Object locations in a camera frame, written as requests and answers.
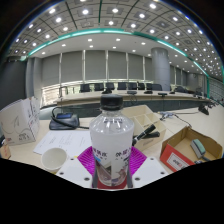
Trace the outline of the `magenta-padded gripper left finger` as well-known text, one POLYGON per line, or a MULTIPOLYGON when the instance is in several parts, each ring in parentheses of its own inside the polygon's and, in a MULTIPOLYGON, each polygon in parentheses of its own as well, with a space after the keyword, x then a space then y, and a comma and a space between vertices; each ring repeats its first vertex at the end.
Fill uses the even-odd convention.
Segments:
POLYGON ((92 148, 84 150, 77 158, 68 159, 56 173, 57 176, 84 188, 91 188, 95 172, 92 148))

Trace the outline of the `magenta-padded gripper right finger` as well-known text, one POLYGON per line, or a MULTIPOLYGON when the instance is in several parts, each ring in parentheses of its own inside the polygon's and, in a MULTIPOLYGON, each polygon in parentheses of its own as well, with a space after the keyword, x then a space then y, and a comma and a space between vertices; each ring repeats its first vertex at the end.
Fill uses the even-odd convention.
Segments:
POLYGON ((137 148, 131 149, 128 187, 141 188, 168 175, 155 157, 147 157, 137 148))

